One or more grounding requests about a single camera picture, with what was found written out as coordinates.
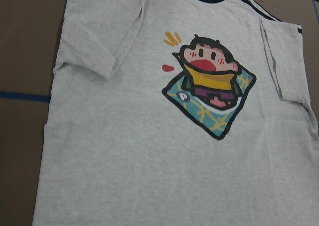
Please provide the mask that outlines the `grey cartoon print t-shirt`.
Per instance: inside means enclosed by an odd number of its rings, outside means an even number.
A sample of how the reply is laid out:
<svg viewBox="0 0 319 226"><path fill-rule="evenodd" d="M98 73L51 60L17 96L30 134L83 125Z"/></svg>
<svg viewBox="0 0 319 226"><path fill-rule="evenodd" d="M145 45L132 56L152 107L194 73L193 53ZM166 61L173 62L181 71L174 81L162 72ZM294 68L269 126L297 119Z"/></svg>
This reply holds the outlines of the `grey cartoon print t-shirt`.
<svg viewBox="0 0 319 226"><path fill-rule="evenodd" d="M35 226L316 226L302 27L253 0L67 0Z"/></svg>

